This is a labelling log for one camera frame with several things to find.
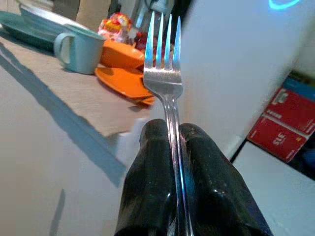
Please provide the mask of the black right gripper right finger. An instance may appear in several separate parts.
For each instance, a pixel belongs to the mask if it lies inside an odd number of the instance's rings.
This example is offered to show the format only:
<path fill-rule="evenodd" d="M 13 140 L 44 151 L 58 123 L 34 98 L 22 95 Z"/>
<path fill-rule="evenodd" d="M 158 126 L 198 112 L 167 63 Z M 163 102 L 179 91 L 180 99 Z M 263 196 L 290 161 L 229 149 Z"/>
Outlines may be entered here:
<path fill-rule="evenodd" d="M 180 126 L 186 148 L 196 236 L 271 236 L 272 232 L 241 174 L 212 138 L 191 123 Z"/>

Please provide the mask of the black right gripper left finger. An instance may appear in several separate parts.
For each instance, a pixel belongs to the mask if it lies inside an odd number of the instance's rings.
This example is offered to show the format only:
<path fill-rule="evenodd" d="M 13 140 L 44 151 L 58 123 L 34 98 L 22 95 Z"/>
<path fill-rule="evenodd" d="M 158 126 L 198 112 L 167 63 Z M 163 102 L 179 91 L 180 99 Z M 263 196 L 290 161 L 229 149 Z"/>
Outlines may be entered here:
<path fill-rule="evenodd" d="M 115 230 L 117 236 L 165 236 L 173 229 L 176 190 L 164 120 L 145 124 L 140 150 L 124 181 Z"/>

